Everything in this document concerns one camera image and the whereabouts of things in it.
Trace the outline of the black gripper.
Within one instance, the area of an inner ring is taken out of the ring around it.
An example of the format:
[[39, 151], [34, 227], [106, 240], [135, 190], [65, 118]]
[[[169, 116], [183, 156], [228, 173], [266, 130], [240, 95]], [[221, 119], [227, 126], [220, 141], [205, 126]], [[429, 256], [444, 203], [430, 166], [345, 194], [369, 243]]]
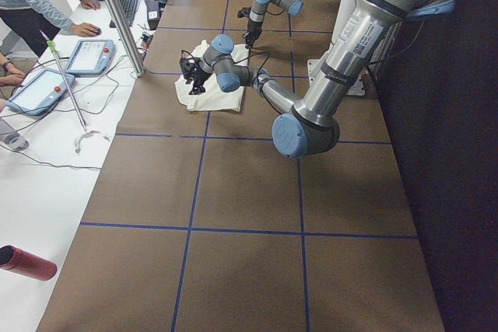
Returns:
[[200, 67], [200, 59], [194, 58], [188, 62], [188, 81], [192, 83], [190, 95], [200, 95], [205, 92], [204, 84], [211, 77], [211, 73], [205, 72]]
[[262, 21], [254, 21], [252, 19], [247, 21], [247, 31], [243, 34], [246, 48], [254, 46], [254, 43], [261, 35], [262, 25]]

